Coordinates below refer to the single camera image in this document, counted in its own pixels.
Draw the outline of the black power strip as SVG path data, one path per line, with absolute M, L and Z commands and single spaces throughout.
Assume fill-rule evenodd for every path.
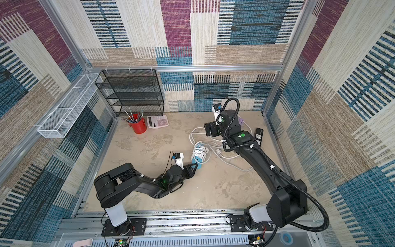
M 256 131 L 255 131 L 255 142 L 259 146 L 261 146 L 261 144 L 262 144 L 263 134 L 264 134 L 264 130 L 263 129 L 256 128 Z

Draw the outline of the teal power strip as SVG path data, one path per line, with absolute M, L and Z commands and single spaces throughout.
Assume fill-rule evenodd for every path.
M 206 159 L 206 149 L 202 142 L 197 142 L 192 151 L 191 161 L 193 164 L 197 164 L 197 169 L 201 169 L 202 164 Z

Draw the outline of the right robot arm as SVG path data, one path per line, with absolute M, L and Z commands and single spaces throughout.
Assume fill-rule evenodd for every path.
M 246 225 L 255 227 L 261 222 L 272 222 L 277 227 L 290 224 L 309 230 L 308 226 L 296 222 L 308 211 L 306 184 L 302 180 L 293 180 L 273 163 L 255 137 L 241 129 L 234 110 L 216 111 L 214 115 L 215 121 L 204 125 L 207 136 L 221 136 L 225 146 L 251 165 L 272 196 L 266 205 L 257 203 L 245 209 Z

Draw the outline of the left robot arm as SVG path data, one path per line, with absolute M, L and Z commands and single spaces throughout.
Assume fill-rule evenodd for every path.
M 103 225 L 102 237 L 125 236 L 143 229 L 126 213 L 122 201 L 131 193 L 138 192 L 153 199 L 161 199 L 180 189 L 184 181 L 194 177 L 197 164 L 181 168 L 172 165 L 164 174 L 150 178 L 138 172 L 131 163 L 125 163 L 94 180 L 96 197 L 108 215 Z

